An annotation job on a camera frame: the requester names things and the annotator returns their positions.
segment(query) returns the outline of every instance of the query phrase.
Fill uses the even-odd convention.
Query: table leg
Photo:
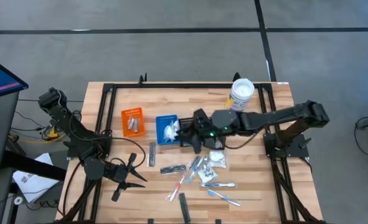
[[[66,170],[30,159],[14,152],[5,151],[0,167],[11,167],[54,180],[64,181]]]

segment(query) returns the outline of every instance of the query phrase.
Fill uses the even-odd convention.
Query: wooden table
[[[90,82],[82,109],[82,123],[88,129],[94,130],[100,105],[102,82]],[[272,83],[276,108],[282,109],[293,106],[290,86],[287,83]],[[224,108],[229,89],[182,89],[182,88],[132,88],[118,89],[111,128],[113,136],[123,136],[121,127],[121,110],[142,107],[144,113],[146,134],[133,138],[146,153],[149,143],[156,142],[155,117],[176,114],[179,118],[192,117],[196,109],[203,108],[207,114]],[[270,108],[268,95],[264,93],[267,108]],[[105,107],[103,126],[105,128],[108,103]],[[255,92],[248,104],[247,111],[261,113],[258,93]],[[262,134],[241,149],[226,149],[228,169],[216,168],[219,182],[236,182],[237,189],[217,189],[229,197],[241,201],[242,206],[233,206],[219,198],[208,196],[207,189],[199,187],[200,179],[196,177],[192,184],[183,184],[180,192],[186,194],[192,223],[214,223],[221,219],[223,223],[280,223],[278,204],[271,171],[270,159],[265,155]],[[246,141],[246,137],[232,136],[227,138],[227,144],[238,146]],[[98,206],[97,223],[144,223],[153,218],[155,223],[182,223],[182,212],[178,197],[173,202],[165,198],[174,189],[181,174],[161,175],[160,168],[174,164],[188,164],[194,157],[191,147],[179,145],[156,146],[156,166],[147,167],[146,162],[136,170],[148,180],[133,177],[128,181],[143,184],[146,188],[132,188],[121,193],[117,202],[111,200],[117,183],[103,179],[101,196]],[[137,164],[143,154],[128,141],[113,140],[108,161],[114,157],[128,160],[130,153],[138,154]],[[201,154],[207,155],[208,149],[203,148]],[[72,175],[78,160],[70,161],[65,179],[64,190],[60,198],[59,209],[62,209],[63,195],[67,182]],[[288,159],[293,188],[304,206],[316,218],[322,219],[318,198],[314,188],[313,178],[309,167],[300,159]],[[76,202],[83,190],[85,180],[84,170],[79,167],[75,174],[67,197],[67,210]],[[285,207],[288,218],[291,218],[290,206],[286,194]],[[88,198],[86,219],[90,216],[92,195]]]

